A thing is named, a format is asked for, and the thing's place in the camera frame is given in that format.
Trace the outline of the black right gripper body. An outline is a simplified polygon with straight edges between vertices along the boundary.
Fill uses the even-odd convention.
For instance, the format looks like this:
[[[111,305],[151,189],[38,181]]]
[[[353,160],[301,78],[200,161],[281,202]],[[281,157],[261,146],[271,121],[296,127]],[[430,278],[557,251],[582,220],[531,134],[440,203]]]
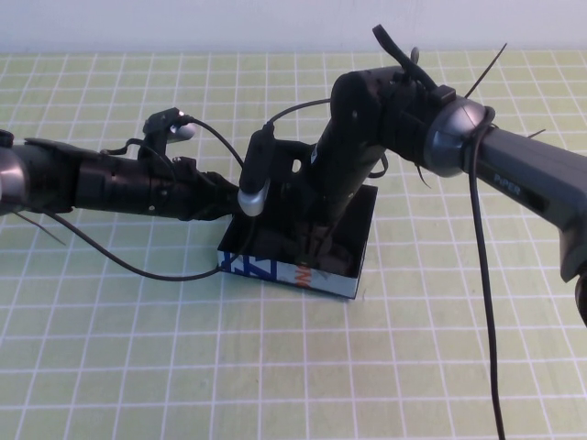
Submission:
[[[354,160],[328,142],[278,140],[270,179],[296,223],[331,226],[356,194]]]

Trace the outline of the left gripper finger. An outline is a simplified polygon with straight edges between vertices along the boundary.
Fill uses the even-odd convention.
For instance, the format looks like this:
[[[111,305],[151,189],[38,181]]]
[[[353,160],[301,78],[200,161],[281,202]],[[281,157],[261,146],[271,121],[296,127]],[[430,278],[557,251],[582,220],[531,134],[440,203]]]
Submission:
[[[198,221],[214,221],[226,215],[238,213],[238,203],[234,201],[207,203],[196,211]]]
[[[220,173],[215,171],[208,172],[208,180],[212,183],[215,198],[237,198],[238,186]]]

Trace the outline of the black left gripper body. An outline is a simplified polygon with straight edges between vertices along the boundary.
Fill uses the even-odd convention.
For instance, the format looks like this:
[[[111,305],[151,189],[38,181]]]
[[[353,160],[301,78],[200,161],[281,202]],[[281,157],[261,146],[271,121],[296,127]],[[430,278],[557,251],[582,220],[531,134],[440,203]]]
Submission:
[[[149,171],[151,215],[181,221],[208,220],[211,186],[197,169],[195,159],[175,158],[171,166],[153,162]]]

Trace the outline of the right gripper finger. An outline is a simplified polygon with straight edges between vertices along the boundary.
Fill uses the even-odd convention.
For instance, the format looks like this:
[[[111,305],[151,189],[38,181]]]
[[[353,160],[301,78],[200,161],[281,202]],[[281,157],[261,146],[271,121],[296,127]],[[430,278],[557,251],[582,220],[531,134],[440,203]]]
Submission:
[[[305,267],[315,267],[321,247],[321,238],[313,229],[296,231],[295,262]]]
[[[318,224],[316,226],[316,242],[318,251],[329,251],[332,248],[334,233],[338,226],[338,221]]]

